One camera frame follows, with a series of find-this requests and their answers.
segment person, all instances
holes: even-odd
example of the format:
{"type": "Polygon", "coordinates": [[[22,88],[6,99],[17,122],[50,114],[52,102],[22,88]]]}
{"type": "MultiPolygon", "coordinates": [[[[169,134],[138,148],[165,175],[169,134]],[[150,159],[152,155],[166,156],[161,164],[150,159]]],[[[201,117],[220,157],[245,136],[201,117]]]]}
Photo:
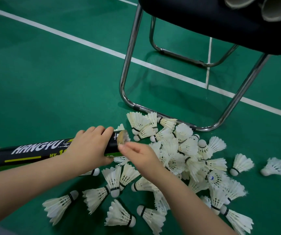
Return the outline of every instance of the person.
{"type": "MultiPolygon", "coordinates": [[[[97,167],[110,164],[104,151],[114,129],[79,131],[62,155],[0,172],[0,221],[46,190],[97,167]]],[[[127,142],[119,151],[157,186],[185,234],[236,235],[181,180],[164,168],[146,144],[127,142]]]]}

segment right hand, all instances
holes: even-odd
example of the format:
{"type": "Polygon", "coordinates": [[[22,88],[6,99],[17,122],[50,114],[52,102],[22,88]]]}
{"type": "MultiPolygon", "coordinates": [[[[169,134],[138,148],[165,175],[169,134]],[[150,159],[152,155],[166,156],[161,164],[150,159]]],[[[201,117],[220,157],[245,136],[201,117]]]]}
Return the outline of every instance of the right hand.
{"type": "Polygon", "coordinates": [[[146,144],[127,142],[120,144],[118,149],[136,166],[140,174],[151,182],[162,170],[166,170],[154,150],[146,144]]]}

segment folding chair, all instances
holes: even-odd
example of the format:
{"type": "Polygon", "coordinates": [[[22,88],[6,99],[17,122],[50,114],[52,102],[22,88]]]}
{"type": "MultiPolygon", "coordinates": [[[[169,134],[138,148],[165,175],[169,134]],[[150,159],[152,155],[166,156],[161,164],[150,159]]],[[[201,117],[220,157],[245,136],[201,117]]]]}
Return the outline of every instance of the folding chair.
{"type": "MultiPolygon", "coordinates": [[[[129,100],[125,94],[125,82],[129,71],[133,50],[142,19],[143,10],[152,15],[149,40],[159,53],[171,56],[200,67],[215,67],[221,64],[236,48],[244,46],[263,54],[260,56],[237,93],[228,104],[219,120],[207,127],[198,127],[185,122],[194,131],[211,131],[219,127],[230,115],[256,76],[259,74],[271,55],[281,55],[281,22],[265,22],[258,5],[241,10],[231,10],[225,6],[223,0],[138,0],[132,33],[125,56],[123,71],[120,79],[119,91],[123,101],[136,111],[144,113],[154,112],[145,106],[129,100]],[[158,47],[154,43],[156,18],[162,19],[185,29],[207,35],[216,39],[233,43],[232,48],[217,62],[203,63],[158,47]]],[[[157,112],[158,117],[171,118],[157,112]]]]}

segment green court surface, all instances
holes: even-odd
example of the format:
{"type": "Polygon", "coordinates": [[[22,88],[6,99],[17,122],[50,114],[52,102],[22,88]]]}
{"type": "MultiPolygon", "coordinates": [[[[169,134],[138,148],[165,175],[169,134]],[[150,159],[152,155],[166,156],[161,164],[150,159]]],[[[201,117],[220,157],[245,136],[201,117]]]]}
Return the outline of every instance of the green court surface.
{"type": "MultiPolygon", "coordinates": [[[[126,53],[136,6],[120,0],[0,0],[0,10],[12,14],[0,14],[0,147],[73,137],[90,126],[117,127],[123,123],[130,128],[126,114],[131,109],[119,95],[124,60],[117,55],[126,53]],[[109,50],[100,51],[22,23],[13,15],[109,50]]],[[[206,82],[206,69],[155,52],[149,43],[149,27],[150,16],[144,13],[134,58],[189,81],[206,82]]],[[[209,37],[162,20],[156,23],[155,42],[182,55],[208,60],[209,37]]],[[[213,39],[211,61],[218,60],[231,46],[213,39]]],[[[224,63],[210,69],[210,86],[235,93],[260,54],[239,47],[224,63]]],[[[208,126],[231,99],[210,86],[208,90],[148,65],[131,63],[126,93],[136,103],[208,126]]],[[[263,177],[259,171],[269,157],[281,159],[281,56],[270,58],[245,97],[255,101],[255,106],[240,102],[221,127],[199,134],[206,140],[216,135],[226,142],[227,149],[214,158],[225,157],[229,167],[237,153],[253,160],[256,166],[236,178],[248,195],[228,207],[253,219],[253,235],[275,235],[281,233],[281,176],[263,177]],[[264,105],[272,107],[274,113],[265,110],[264,105]]],[[[36,197],[0,225],[18,235],[151,234],[136,208],[140,204],[154,208],[153,195],[132,192],[129,186],[119,200],[136,217],[134,228],[103,225],[111,196],[92,215],[79,198],[60,223],[51,226],[41,206],[43,201],[74,189],[81,192],[104,185],[102,174],[75,178],[36,197]]],[[[162,230],[161,234],[181,234],[171,212],[162,230]]]]}

